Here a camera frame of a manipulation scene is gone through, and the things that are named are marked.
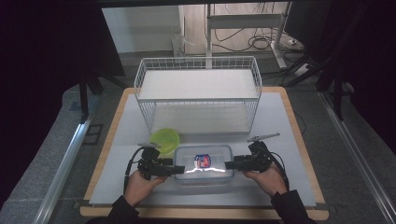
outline black sleeve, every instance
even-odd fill
[[[87,224],[134,224],[139,217],[137,212],[129,205],[123,196],[120,196],[114,203],[108,217],[97,217],[89,220]]]
[[[292,190],[282,195],[277,192],[272,198],[271,203],[285,224],[316,223],[308,217],[297,190]]]

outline hand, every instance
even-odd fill
[[[140,171],[135,171],[129,176],[128,187],[125,190],[125,200],[131,206],[136,206],[145,200],[152,190],[163,183],[167,176],[156,177],[152,180],[147,180],[143,177]]]
[[[270,165],[268,170],[262,173],[251,171],[244,171],[243,173],[245,177],[253,179],[271,198],[274,197],[276,192],[279,192],[279,194],[287,192],[282,175],[274,163]]]

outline clear plastic container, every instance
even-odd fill
[[[185,166],[183,175],[175,175],[177,183],[191,186],[223,184],[233,177],[233,170],[226,170],[224,162],[232,161],[229,146],[179,147],[175,153],[175,165]]]

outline wooden board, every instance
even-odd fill
[[[317,204],[325,204],[323,195],[321,193],[318,180],[316,178],[314,169],[312,167],[311,160],[309,159],[308,153],[306,151],[306,147],[304,144],[303,137],[301,136],[300,129],[298,127],[297,121],[294,117],[293,110],[291,108],[291,104],[286,94],[286,91],[281,87],[266,87],[262,88],[264,92],[279,92],[285,106],[286,112],[289,117],[290,126],[294,133],[294,137],[298,148],[300,150],[300,154],[302,156],[302,160],[308,173],[308,178],[310,180],[310,184],[314,191],[315,201]],[[102,173],[104,168],[106,157],[111,148],[114,135],[116,133],[117,127],[120,122],[120,117],[123,112],[123,108],[125,106],[125,102],[128,98],[129,94],[134,94],[134,89],[129,88],[126,89],[120,99],[119,107],[116,111],[116,115],[112,121],[110,126],[110,130],[107,134],[107,138],[105,144],[103,146],[101,155],[96,164],[96,168],[93,172],[92,179],[90,185],[88,186],[86,195],[84,200],[89,200],[92,196],[93,189]],[[81,206],[80,213],[86,217],[97,217],[97,216],[107,216],[110,212],[111,207],[92,207],[92,206]],[[156,217],[156,218],[231,218],[231,219],[280,219],[274,209],[243,209],[243,208],[235,208],[235,209],[224,209],[224,208],[180,208],[180,207],[166,207],[166,208],[137,208],[140,212],[140,217]],[[329,212],[327,210],[318,210],[316,208],[308,208],[308,215],[315,220],[325,220],[329,217]]]

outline metal rail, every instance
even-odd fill
[[[354,141],[352,135],[350,134],[347,126],[343,121],[341,121],[337,115],[332,111],[332,100],[329,98],[328,95],[324,94],[323,92],[319,93],[320,98],[322,99],[323,103],[326,106],[327,111],[332,118],[333,123],[337,131],[340,133],[343,141],[346,145],[346,148],[349,151],[352,160],[355,162],[356,167],[361,172],[361,176],[363,177],[364,181],[366,182],[367,187],[373,194],[373,197],[378,204],[379,210],[381,210],[382,214],[385,217],[385,220],[390,224],[396,223],[396,211],[395,207],[392,203],[392,200],[385,192],[384,187],[375,177],[375,174],[371,170],[369,164],[367,163],[366,159],[364,159],[361,151],[359,150],[358,145]]]
[[[52,211],[59,199],[62,189],[64,188],[64,183],[69,176],[70,170],[76,159],[79,148],[81,147],[85,133],[90,127],[92,115],[94,114],[95,108],[99,102],[99,98],[100,96],[94,95],[91,99],[90,115],[84,123],[78,125],[76,132],[70,142],[70,145],[67,148],[66,153],[64,154],[61,165],[59,166],[55,177],[53,177],[46,197],[44,198],[42,204],[40,205],[40,208],[38,209],[37,214],[35,215],[35,220],[33,221],[33,223],[41,224],[49,222]]]

